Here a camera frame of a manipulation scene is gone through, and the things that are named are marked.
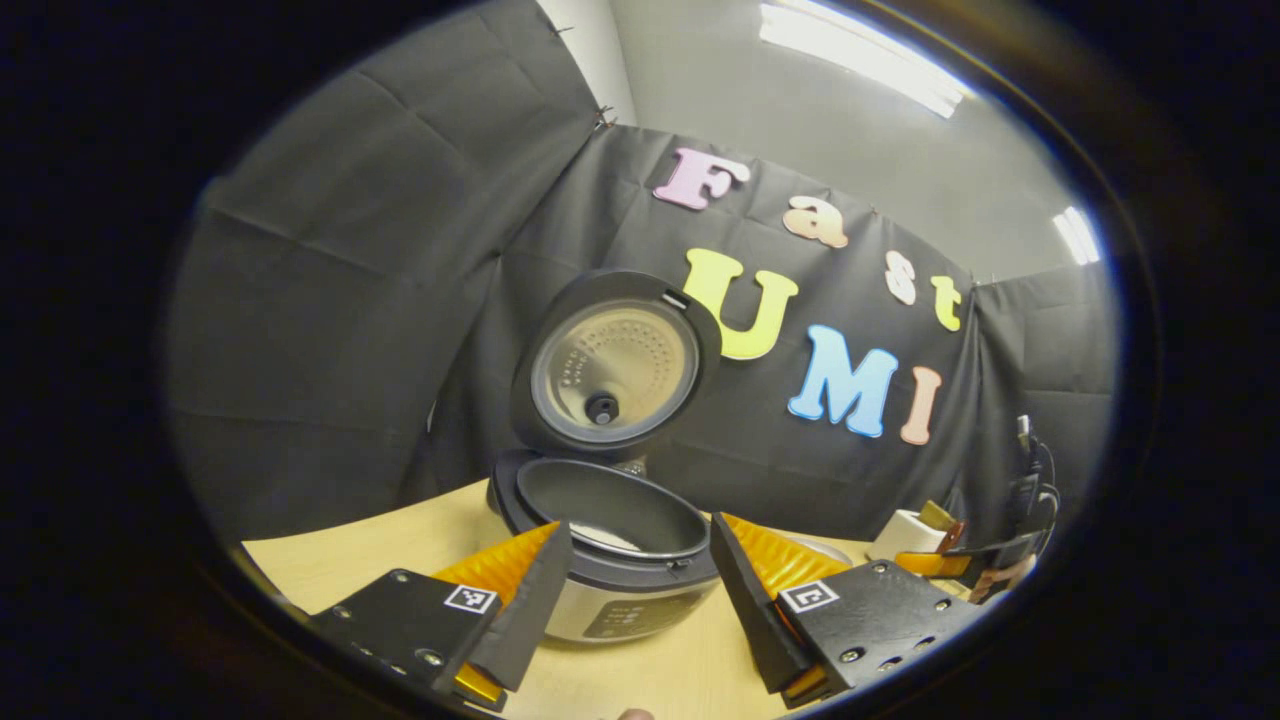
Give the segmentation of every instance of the blue letter m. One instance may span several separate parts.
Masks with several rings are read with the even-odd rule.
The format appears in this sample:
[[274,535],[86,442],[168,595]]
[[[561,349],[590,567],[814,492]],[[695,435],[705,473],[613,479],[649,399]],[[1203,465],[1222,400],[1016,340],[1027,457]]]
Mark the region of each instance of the blue letter m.
[[845,336],[838,331],[826,325],[809,325],[809,338],[813,340],[809,374],[804,378],[800,395],[787,404],[787,410],[806,420],[817,420],[823,415],[822,395],[826,391],[831,424],[838,423],[856,404],[858,407],[849,415],[845,425],[860,436],[883,434],[884,424],[881,420],[888,396],[888,380],[897,370],[897,357],[883,350],[872,350],[863,357],[858,370],[854,370]]

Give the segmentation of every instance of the white wall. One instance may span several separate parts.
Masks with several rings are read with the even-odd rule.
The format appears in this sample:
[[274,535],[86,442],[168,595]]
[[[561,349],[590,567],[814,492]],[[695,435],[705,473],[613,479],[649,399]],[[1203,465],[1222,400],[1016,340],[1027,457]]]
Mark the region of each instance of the white wall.
[[627,78],[622,46],[609,0],[538,0],[543,12],[558,28],[573,29],[561,33],[570,54],[577,60],[588,87],[600,105],[614,110],[605,117],[621,124],[636,124],[635,101]]

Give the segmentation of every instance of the black curtain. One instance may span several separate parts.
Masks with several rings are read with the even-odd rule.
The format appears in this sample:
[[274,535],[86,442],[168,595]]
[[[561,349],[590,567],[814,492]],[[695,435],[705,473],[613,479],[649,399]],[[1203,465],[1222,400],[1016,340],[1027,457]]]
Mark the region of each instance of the black curtain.
[[[705,210],[653,196],[692,147],[751,178]],[[790,233],[792,196],[844,217],[849,245]],[[577,67],[531,0],[457,14],[308,96],[200,201],[168,322],[177,447],[229,541],[314,530],[434,497],[489,474],[520,443],[516,359],[577,274],[627,268],[680,286],[686,251],[744,265],[723,320],[749,328],[754,274],[800,292],[777,345],[723,360],[652,479],[705,510],[870,539],[925,500],[988,539],[1012,479],[1014,418],[1052,448],[1066,511],[1083,503],[1106,437],[1108,283],[1069,268],[974,287],[868,204],[781,165],[696,138],[598,128]],[[886,252],[915,268],[908,306]],[[929,278],[952,278],[959,332]],[[895,355],[881,437],[787,411],[812,355],[808,328],[841,332],[854,366]],[[915,380],[936,370],[927,445],[904,442]]]
[[[692,147],[750,169],[704,210],[654,197]],[[782,224],[792,196],[814,196],[844,215],[849,245],[828,247]],[[689,249],[739,260],[722,316],[751,327],[760,302],[753,279],[771,270],[795,281],[777,346],[758,360],[721,361],[680,432],[646,459],[649,478],[705,510],[724,510],[773,527],[829,536],[870,537],[896,507],[941,501],[954,487],[972,445],[977,411],[978,340],[969,274],[868,204],[819,181],[731,149],[630,127],[602,129],[586,145],[507,247],[489,299],[444,384],[430,433],[410,474],[404,502],[431,497],[489,474],[495,452],[520,445],[507,396],[520,351],[541,311],[564,284],[595,268],[652,273],[676,287],[689,274]],[[884,279],[886,252],[915,268],[919,296],[896,300]],[[960,332],[934,313],[933,275],[947,275],[966,300]],[[893,354],[884,433],[870,438],[844,424],[787,411],[800,393],[812,354],[810,324],[844,333],[854,366],[873,348]],[[943,384],[924,446],[904,442],[914,365]]]
[[[1124,338],[1111,270],[1105,263],[1061,268],[978,286],[973,297],[982,393],[951,509],[972,523],[966,544],[1006,539],[1009,483],[1023,473],[1015,419],[1025,414],[1052,457],[1042,478],[1061,493],[1061,529],[1087,511],[1107,451]],[[1047,527],[1051,510],[1038,505],[1030,523]]]
[[594,114],[536,3],[488,3],[339,73],[209,186],[163,352],[229,541],[394,507],[500,249]]

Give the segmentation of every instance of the rice cooker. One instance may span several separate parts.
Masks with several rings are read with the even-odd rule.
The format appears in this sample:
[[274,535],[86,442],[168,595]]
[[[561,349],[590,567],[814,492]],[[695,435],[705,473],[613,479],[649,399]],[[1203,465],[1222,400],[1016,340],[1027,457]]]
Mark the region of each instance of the rice cooker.
[[672,430],[719,354],[710,311],[652,275],[591,272],[552,301],[511,386],[512,427],[529,448],[500,452],[488,487],[499,533],[554,520],[572,529],[547,634],[584,643],[652,635],[714,589],[707,519],[620,466]]

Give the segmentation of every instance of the screw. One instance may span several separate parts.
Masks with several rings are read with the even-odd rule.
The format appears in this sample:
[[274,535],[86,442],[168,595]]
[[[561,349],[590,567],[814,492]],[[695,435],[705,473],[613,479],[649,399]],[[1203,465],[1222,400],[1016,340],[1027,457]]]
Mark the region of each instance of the screw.
[[419,660],[426,662],[428,665],[434,665],[435,667],[444,665],[444,659],[440,657],[440,653],[435,652],[434,650],[426,650],[425,647],[413,652],[413,657],[417,657]]

